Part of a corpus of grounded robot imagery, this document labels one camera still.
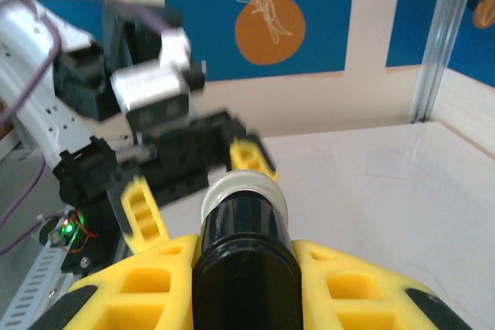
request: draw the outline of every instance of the purple cable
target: purple cable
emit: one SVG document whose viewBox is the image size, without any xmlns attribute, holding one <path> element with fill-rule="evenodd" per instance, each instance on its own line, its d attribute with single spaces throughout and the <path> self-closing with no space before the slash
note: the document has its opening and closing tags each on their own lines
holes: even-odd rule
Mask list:
<svg viewBox="0 0 495 330">
<path fill-rule="evenodd" d="M 38 183 L 39 179 L 41 178 L 41 175 L 43 174 L 43 171 L 45 170 L 46 162 L 45 159 L 42 160 L 41 166 L 39 167 L 38 172 L 34 176 L 34 178 L 31 180 L 31 182 L 28 184 L 26 189 L 22 192 L 22 194 L 17 198 L 16 201 L 14 201 L 3 213 L 2 217 L 0 218 L 0 231 L 2 230 L 3 225 L 5 222 L 7 222 L 7 219 L 12 215 L 12 213 L 17 209 L 17 207 L 20 205 L 22 201 L 27 197 L 27 195 L 34 189 L 34 186 L 36 183 Z"/>
<path fill-rule="evenodd" d="M 63 216 L 62 213 L 54 213 L 54 214 L 49 214 L 48 216 L 43 216 L 44 219 L 52 219 L 53 217 L 61 217 Z M 38 220 L 34 224 L 31 225 L 30 228 L 28 228 L 21 236 L 19 236 L 17 239 L 15 239 L 12 243 L 10 243 L 7 247 L 4 247 L 3 249 L 0 250 L 0 257 L 7 254 L 10 250 L 12 250 L 14 247 L 19 245 L 21 241 L 23 241 L 27 236 L 29 236 L 36 228 L 41 226 L 43 224 L 43 221 Z"/>
<path fill-rule="evenodd" d="M 0 11 L 7 5 L 10 5 L 14 2 L 26 2 L 26 1 L 27 0 L 2 0 L 0 2 Z M 170 28 L 170 26 L 163 19 L 158 17 L 153 11 L 141 7 L 140 5 L 128 4 L 121 0 L 102 0 L 102 1 L 106 1 L 109 4 L 113 5 L 115 8 L 121 10 L 122 12 L 128 13 L 129 15 L 132 15 L 135 18 L 140 19 L 150 29 L 152 29 L 158 34 L 161 34 L 162 32 Z M 58 48 L 57 39 L 60 41 L 60 48 L 61 48 L 62 42 L 60 39 L 60 34 L 57 32 L 55 25 L 50 21 L 50 19 L 46 15 L 42 16 L 42 21 L 43 23 L 45 23 L 47 29 L 50 31 L 52 36 L 53 36 L 53 31 L 55 31 L 57 34 L 57 37 L 53 36 L 54 39 L 53 48 L 48 58 L 46 58 L 46 60 L 43 62 L 39 70 L 36 71 L 35 76 L 29 81 L 27 88 L 21 93 L 19 99 L 11 107 L 4 109 L 3 112 L 0 114 L 0 126 L 5 124 L 7 121 L 10 121 L 14 117 L 15 113 L 20 109 L 20 107 L 24 104 L 24 102 L 26 102 L 29 95 L 36 88 L 38 83 L 41 81 L 43 75 L 48 70 L 48 68 L 56 59 L 59 53 L 59 50 L 57 50 Z"/>
</svg>

